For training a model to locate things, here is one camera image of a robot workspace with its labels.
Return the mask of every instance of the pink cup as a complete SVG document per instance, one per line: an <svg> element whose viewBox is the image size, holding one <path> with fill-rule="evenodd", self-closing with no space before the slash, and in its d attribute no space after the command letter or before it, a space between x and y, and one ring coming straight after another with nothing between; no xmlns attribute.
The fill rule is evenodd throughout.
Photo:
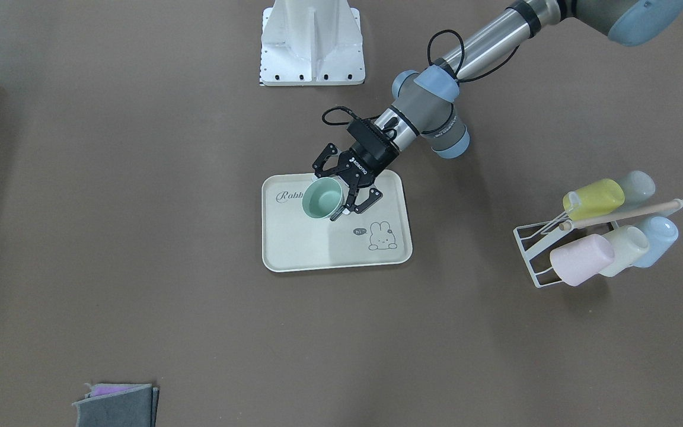
<svg viewBox="0 0 683 427"><path fill-rule="evenodd" d="M613 246L599 234L582 237L550 252L553 269L571 286L579 286L614 260Z"/></svg>

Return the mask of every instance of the yellow cup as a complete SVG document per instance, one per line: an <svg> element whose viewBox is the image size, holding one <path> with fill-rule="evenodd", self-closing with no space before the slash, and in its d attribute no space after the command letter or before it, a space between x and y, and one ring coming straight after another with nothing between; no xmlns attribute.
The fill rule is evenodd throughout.
<svg viewBox="0 0 683 427"><path fill-rule="evenodd" d="M610 214L625 200L624 191L612 179L600 179L563 198L563 209L573 221Z"/></svg>

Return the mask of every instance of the cartoon rabbit face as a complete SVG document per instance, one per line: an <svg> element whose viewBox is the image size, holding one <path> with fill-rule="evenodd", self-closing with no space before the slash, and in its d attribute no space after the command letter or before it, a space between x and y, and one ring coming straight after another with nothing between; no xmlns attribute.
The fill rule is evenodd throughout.
<svg viewBox="0 0 683 427"><path fill-rule="evenodd" d="M396 249L397 240L391 232L391 226L387 221L374 222L371 224L371 245L368 249Z"/></svg>

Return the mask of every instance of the white plastic base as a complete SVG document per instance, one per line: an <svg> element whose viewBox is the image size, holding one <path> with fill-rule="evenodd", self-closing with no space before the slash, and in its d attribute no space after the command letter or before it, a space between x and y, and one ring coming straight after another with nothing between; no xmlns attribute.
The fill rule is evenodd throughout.
<svg viewBox="0 0 683 427"><path fill-rule="evenodd" d="M346 0L277 0L263 11L260 84L324 86L365 81L360 11Z"/></svg>
<svg viewBox="0 0 683 427"><path fill-rule="evenodd" d="M376 178L384 197L367 211L333 222L309 218L302 210L302 195L312 178L312 173L276 175L263 183L263 264L269 270L390 265L410 259L410 224L396 173L385 170ZM364 200L366 189L360 192Z"/></svg>

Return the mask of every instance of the robotic arm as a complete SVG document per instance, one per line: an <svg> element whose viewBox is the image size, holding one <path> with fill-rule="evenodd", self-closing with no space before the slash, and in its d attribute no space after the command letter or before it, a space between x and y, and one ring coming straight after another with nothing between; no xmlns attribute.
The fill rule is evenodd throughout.
<svg viewBox="0 0 683 427"><path fill-rule="evenodd" d="M418 136L423 136L442 158L463 154L471 137L455 108L460 83L495 71L499 67L482 74L509 52L512 56L523 41L543 27L575 17L616 43L637 46L666 29L682 10L683 0L517 0L466 41L452 30L444 31L458 36L460 45L433 62L429 58L429 67L421 73L409 70L397 76L391 85L395 101L380 116L363 119L343 106L323 114L323 122L346 125L355 139L347 151L326 145L312 163L318 178L338 176L349 186L344 205L333 213L331 221L344 211L362 214L379 200L383 194L373 187L368 199L358 204L358 192L372 187L379 173ZM326 121L325 116L337 109L350 114L352 121ZM339 157L339 161L336 167L325 170L330 157Z"/></svg>

